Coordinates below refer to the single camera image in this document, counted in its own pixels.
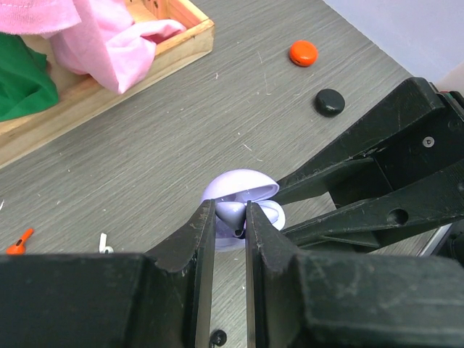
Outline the purple earbud case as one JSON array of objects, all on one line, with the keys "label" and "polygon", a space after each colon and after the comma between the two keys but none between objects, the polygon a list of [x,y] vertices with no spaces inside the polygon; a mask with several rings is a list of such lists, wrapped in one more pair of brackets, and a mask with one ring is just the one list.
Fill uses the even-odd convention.
[{"label": "purple earbud case", "polygon": [[[272,198],[278,193],[279,185],[269,176],[256,170],[237,169],[222,173],[206,187],[202,200],[219,202],[241,202],[247,206],[254,202],[260,206],[265,216],[277,230],[282,230],[286,216],[282,206]],[[245,238],[238,239],[233,231],[216,215],[215,250],[231,252],[245,247]]]}]

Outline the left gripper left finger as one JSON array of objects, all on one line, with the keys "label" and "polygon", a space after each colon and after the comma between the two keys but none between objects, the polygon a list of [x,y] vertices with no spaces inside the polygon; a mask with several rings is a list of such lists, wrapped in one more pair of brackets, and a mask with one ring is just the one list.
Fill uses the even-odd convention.
[{"label": "left gripper left finger", "polygon": [[215,203],[144,253],[1,258],[3,347],[207,347]]}]

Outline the white earbud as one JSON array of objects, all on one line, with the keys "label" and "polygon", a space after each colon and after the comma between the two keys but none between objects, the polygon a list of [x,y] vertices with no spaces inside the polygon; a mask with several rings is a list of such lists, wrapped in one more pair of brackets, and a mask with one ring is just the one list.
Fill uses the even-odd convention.
[{"label": "white earbud", "polygon": [[99,253],[100,254],[112,254],[114,249],[107,245],[107,234],[101,233],[99,238]]}]

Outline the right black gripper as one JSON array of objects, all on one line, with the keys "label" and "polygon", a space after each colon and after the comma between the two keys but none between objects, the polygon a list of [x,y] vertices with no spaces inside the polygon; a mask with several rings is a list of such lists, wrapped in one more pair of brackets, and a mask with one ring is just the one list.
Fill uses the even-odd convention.
[{"label": "right black gripper", "polygon": [[329,192],[337,207],[367,200],[282,234],[299,247],[349,233],[379,232],[386,241],[461,220],[463,171],[442,169],[462,159],[463,95],[408,78],[280,179],[273,197],[285,205]]}]

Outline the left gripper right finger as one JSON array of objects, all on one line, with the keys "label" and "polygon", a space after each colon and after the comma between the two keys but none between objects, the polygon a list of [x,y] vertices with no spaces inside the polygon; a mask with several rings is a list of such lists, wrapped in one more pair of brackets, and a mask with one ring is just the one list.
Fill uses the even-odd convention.
[{"label": "left gripper right finger", "polygon": [[303,250],[249,203],[246,321],[249,347],[461,347],[463,268]]}]

